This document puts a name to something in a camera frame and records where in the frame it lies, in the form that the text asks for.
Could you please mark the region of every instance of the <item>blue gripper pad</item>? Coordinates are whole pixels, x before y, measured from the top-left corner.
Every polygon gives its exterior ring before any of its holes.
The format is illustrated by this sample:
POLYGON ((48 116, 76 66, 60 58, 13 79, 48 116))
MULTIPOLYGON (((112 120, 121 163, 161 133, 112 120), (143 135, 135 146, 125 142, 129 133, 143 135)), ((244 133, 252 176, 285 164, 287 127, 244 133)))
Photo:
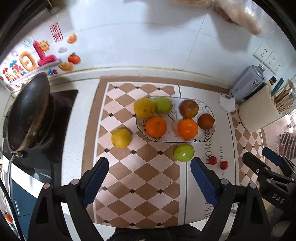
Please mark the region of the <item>blue gripper pad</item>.
POLYGON ((200 190, 202 191, 203 196, 205 197, 205 200, 212 204, 214 207, 217 205, 217 198, 216 198, 216 188, 212 184, 212 182, 209 180, 208 176, 204 172, 203 168, 200 166, 204 165, 202 161, 197 162, 198 157, 195 157, 194 159, 191 160, 190 168, 191 168, 191 173, 193 174, 200 190))
POLYGON ((282 157, 276 154, 273 150, 269 149, 268 147, 263 148, 262 155, 278 167, 283 165, 282 157))
POLYGON ((88 170, 82 177, 89 178, 88 183, 83 187, 84 199, 82 204, 86 207, 88 204, 93 203, 107 173, 109 171, 109 162, 107 158, 101 157, 95 166, 88 170))

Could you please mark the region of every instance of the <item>cherry tomato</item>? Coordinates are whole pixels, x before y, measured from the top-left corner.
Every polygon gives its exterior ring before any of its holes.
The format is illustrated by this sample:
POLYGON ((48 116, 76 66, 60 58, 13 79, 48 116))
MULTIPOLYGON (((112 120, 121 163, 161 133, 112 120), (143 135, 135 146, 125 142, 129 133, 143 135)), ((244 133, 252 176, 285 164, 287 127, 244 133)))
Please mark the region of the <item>cherry tomato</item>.
POLYGON ((8 223, 13 224, 13 219, 9 213, 6 213, 4 217, 8 223))
POLYGON ((209 158, 209 164, 211 164, 211 165, 216 165, 217 164, 217 158, 215 157, 215 156, 211 156, 210 158, 209 158))
POLYGON ((228 162, 227 161, 223 161, 220 164, 221 169, 226 170, 228 168, 228 162))

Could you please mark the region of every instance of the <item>cloud sticker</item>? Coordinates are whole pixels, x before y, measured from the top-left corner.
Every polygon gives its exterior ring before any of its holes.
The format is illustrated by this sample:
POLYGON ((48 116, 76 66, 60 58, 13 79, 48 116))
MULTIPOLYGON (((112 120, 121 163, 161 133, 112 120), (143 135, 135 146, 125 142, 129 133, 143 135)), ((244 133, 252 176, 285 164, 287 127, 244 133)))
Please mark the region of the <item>cloud sticker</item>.
POLYGON ((65 53, 65 52, 67 52, 67 51, 68 51, 68 49, 65 48, 65 47, 61 47, 61 48, 59 48, 59 50, 58 50, 59 53, 65 53))

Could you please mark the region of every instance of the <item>wok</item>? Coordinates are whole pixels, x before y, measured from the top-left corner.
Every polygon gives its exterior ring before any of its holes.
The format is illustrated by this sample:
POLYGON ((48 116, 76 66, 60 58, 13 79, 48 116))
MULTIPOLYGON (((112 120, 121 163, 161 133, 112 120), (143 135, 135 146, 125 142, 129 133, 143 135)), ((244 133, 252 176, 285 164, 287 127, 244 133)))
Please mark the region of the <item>wok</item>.
POLYGON ((6 138, 12 153, 28 148, 38 135, 49 102, 49 82, 45 73, 32 78, 20 91, 8 117, 6 138))

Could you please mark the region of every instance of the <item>tomato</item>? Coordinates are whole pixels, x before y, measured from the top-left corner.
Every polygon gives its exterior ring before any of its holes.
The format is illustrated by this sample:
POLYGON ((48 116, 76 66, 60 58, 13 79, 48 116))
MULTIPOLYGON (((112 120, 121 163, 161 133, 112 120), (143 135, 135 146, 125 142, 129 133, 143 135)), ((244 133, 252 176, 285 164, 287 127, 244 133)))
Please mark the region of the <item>tomato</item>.
POLYGON ((4 217, 8 223, 13 224, 13 219, 9 213, 6 213, 4 217))
POLYGON ((214 156, 211 156, 210 158, 209 158, 209 164, 211 164, 211 165, 216 165, 217 164, 217 158, 216 157, 214 157, 214 156))
POLYGON ((76 55, 75 53, 70 54, 70 56, 68 57, 69 63, 79 64, 80 61, 81 61, 81 58, 78 55, 76 55))
POLYGON ((228 162, 227 161, 223 161, 220 164, 221 169, 226 170, 228 168, 228 162))

